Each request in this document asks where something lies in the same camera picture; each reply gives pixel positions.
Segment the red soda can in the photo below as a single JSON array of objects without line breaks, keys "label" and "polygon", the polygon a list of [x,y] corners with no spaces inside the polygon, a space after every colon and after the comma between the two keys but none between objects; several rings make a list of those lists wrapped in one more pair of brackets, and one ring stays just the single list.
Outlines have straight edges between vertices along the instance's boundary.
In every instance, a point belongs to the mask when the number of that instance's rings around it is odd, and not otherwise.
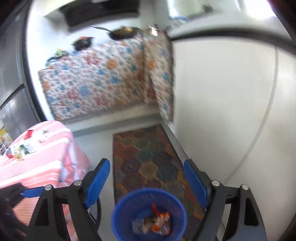
[{"label": "red soda can", "polygon": [[9,159],[14,158],[14,155],[13,155],[13,153],[12,153],[12,151],[11,151],[10,148],[7,148],[7,149],[6,149],[6,156],[7,156]]}]

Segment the grey refrigerator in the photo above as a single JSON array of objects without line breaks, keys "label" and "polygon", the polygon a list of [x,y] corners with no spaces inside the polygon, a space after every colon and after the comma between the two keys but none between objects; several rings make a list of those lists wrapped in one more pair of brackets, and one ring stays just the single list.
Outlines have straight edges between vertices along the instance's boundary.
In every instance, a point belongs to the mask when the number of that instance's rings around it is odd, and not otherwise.
[{"label": "grey refrigerator", "polygon": [[42,121],[29,69],[27,25],[31,1],[21,1],[1,25],[1,126],[12,140]]}]

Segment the orange foil snack bag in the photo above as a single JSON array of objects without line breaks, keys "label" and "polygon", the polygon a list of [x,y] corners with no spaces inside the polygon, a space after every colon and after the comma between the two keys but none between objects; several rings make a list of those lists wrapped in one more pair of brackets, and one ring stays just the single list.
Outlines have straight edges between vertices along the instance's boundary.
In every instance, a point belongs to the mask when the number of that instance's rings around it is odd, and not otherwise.
[{"label": "orange foil snack bag", "polygon": [[137,235],[147,235],[150,232],[167,236],[171,232],[171,214],[161,212],[155,204],[151,205],[152,214],[132,221],[132,231]]}]

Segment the patterned fu blanket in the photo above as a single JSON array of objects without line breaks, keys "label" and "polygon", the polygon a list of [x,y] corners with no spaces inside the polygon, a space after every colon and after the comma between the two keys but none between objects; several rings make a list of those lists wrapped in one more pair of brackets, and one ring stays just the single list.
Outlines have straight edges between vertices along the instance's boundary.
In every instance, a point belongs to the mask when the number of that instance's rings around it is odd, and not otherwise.
[{"label": "patterned fu blanket", "polygon": [[166,32],[146,30],[75,51],[38,73],[56,121],[75,123],[144,104],[171,122],[174,74]]}]

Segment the green white milk carton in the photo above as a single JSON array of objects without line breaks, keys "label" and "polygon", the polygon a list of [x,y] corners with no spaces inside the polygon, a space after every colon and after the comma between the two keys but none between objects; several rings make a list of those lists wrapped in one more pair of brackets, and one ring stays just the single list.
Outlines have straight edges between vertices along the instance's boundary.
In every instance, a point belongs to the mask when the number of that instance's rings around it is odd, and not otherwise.
[{"label": "green white milk carton", "polygon": [[37,151],[38,147],[39,144],[34,142],[20,142],[10,145],[11,153],[14,156],[25,156],[34,153]]}]

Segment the yellow cardboard box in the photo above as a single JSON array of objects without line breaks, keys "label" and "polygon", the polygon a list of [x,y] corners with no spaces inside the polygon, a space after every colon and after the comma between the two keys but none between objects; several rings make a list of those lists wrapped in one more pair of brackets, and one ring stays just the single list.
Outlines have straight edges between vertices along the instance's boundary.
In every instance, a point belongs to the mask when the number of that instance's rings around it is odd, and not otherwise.
[{"label": "yellow cardboard box", "polygon": [[8,131],[6,130],[5,126],[2,126],[0,129],[0,143],[1,143],[1,155],[3,156],[4,153],[6,152],[7,148],[11,145],[12,143],[12,138]]}]

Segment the hexagon patterned floor mat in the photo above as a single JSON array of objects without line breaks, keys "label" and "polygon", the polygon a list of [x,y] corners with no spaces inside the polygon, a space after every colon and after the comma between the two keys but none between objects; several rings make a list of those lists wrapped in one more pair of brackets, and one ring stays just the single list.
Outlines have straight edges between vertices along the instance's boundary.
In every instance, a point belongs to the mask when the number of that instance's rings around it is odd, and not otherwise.
[{"label": "hexagon patterned floor mat", "polygon": [[113,136],[114,200],[140,188],[170,192],[183,204],[187,229],[183,240],[192,240],[205,210],[197,201],[162,125],[116,133]]}]

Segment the floral tissue pack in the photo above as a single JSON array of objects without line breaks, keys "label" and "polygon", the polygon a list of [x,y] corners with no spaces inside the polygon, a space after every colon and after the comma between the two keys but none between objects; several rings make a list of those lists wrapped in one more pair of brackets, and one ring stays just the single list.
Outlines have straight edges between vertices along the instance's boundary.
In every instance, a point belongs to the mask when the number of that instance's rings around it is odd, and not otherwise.
[{"label": "floral tissue pack", "polygon": [[54,138],[55,132],[50,130],[42,130],[38,135],[39,143],[51,142]]}]

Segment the pink striped tablecloth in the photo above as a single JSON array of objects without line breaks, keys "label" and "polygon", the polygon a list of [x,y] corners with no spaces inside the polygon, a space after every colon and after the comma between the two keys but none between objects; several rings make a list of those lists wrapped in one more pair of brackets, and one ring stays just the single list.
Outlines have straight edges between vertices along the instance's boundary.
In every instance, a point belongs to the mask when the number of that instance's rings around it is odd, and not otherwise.
[{"label": "pink striped tablecloth", "polygon": [[[51,184],[54,188],[67,187],[75,180],[82,180],[90,166],[87,155],[74,141],[72,132],[61,122],[52,120],[32,126],[32,137],[25,140],[22,133],[12,144],[20,142],[38,143],[37,151],[9,159],[1,157],[1,188],[21,183],[27,188]],[[54,131],[51,142],[39,143],[42,130]]]}]

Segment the steel pot with lid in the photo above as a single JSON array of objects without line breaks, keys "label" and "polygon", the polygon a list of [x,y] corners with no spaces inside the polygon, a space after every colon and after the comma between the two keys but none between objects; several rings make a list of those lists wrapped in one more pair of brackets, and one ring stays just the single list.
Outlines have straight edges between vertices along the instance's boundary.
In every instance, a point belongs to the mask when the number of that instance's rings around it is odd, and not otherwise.
[{"label": "steel pot with lid", "polygon": [[148,33],[152,36],[160,36],[162,34],[162,30],[159,28],[158,25],[149,25],[147,29]]}]

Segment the red stick wrapper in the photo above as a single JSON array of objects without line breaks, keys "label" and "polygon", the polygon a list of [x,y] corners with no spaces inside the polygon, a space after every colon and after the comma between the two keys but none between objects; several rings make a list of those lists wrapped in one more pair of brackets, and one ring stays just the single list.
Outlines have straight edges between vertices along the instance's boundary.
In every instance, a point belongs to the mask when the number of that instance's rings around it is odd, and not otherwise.
[{"label": "red stick wrapper", "polygon": [[34,132],[33,130],[27,130],[24,139],[27,140],[27,139],[31,138],[33,132]]}]

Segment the black clay pot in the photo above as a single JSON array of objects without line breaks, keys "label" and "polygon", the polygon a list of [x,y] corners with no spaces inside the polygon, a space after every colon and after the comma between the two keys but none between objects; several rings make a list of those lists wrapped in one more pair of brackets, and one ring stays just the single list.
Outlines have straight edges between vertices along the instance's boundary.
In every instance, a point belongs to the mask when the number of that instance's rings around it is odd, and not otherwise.
[{"label": "black clay pot", "polygon": [[81,51],[92,45],[93,37],[80,37],[78,40],[72,43],[75,51]]}]

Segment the blue trash bin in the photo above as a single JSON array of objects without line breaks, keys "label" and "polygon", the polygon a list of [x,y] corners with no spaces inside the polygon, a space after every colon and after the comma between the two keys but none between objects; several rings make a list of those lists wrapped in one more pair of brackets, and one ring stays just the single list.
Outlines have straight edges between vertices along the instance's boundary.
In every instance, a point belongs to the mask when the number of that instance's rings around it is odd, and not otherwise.
[{"label": "blue trash bin", "polygon": [[[167,235],[152,230],[143,233],[140,230],[146,219],[167,212],[170,214],[170,231]],[[137,189],[117,202],[111,227],[117,240],[181,240],[187,228],[187,214],[179,199],[167,191]]]}]

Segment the dark frying pan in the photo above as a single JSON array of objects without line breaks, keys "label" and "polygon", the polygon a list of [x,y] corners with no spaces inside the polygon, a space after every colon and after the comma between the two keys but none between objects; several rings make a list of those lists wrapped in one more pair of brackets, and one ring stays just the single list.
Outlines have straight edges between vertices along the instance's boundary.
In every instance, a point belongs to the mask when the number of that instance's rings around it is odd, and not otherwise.
[{"label": "dark frying pan", "polygon": [[91,27],[97,30],[107,31],[110,39],[112,40],[123,40],[123,39],[133,38],[141,31],[140,28],[126,27],[126,26],[121,26],[120,29],[116,29],[114,31],[104,27],[99,27],[99,26],[91,26]]}]

